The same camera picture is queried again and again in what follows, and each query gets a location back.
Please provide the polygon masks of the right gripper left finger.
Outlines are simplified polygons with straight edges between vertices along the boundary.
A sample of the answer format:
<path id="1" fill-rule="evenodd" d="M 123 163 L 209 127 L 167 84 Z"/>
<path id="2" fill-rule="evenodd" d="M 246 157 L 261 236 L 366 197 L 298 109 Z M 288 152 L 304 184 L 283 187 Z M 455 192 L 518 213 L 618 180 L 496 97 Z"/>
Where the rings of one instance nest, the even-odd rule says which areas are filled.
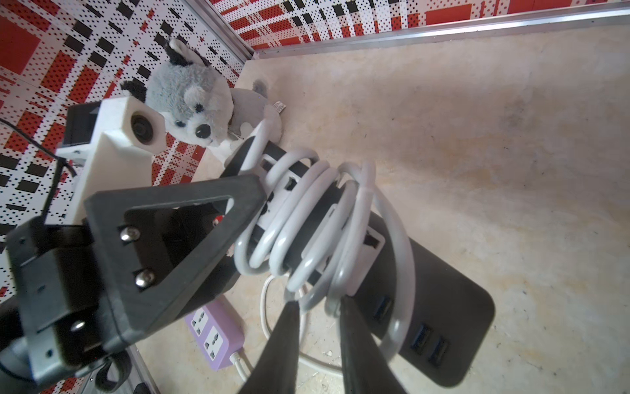
<path id="1" fill-rule="evenodd" d="M 285 304 L 252 374 L 240 393 L 295 393 L 300 348 L 300 307 Z"/>

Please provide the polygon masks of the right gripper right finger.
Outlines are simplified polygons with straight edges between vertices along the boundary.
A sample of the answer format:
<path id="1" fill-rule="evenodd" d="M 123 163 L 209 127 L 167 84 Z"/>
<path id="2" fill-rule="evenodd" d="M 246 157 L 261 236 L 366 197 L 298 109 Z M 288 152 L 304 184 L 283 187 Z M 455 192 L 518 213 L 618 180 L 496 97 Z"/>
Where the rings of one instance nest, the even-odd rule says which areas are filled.
<path id="1" fill-rule="evenodd" d="M 341 364 L 346 393 L 405 393 L 352 297 L 341 299 Z"/>

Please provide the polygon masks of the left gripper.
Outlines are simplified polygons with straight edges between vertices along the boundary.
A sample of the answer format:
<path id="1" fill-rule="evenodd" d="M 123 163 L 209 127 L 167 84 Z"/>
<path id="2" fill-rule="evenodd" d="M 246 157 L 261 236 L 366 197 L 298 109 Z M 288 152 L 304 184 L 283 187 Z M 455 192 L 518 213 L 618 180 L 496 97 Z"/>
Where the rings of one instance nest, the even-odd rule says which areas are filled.
<path id="1" fill-rule="evenodd" d="M 101 191 L 82 225 L 34 218 L 12 231 L 2 392 L 41 392 L 108 364 L 127 371 L 129 346 L 228 289 L 227 251 L 266 199 L 256 175 Z"/>

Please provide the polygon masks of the purple power strip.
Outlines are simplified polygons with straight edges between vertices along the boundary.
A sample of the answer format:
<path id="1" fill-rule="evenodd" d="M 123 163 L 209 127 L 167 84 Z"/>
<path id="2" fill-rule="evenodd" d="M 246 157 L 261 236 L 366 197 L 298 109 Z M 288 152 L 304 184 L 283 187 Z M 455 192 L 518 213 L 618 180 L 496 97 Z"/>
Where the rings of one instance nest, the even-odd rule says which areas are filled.
<path id="1" fill-rule="evenodd" d="M 188 329 L 214 371 L 232 366 L 231 356 L 244 348 L 239 318 L 224 295 L 185 316 Z"/>

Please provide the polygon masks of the black power strip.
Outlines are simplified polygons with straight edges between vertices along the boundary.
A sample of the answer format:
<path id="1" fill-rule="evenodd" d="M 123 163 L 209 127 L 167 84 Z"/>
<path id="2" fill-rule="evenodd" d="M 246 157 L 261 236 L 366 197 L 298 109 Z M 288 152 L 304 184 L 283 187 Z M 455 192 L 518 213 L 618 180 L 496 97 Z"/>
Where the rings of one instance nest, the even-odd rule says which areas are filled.
<path id="1" fill-rule="evenodd" d="M 244 275 L 286 277 L 302 315 L 338 316 L 352 297 L 385 359 L 404 357 L 442 387 L 464 378 L 495 316 L 490 294 L 410 239 L 371 163 L 332 167 L 311 149 L 248 139 L 228 177 L 256 174 L 267 202 L 238 238 Z"/>

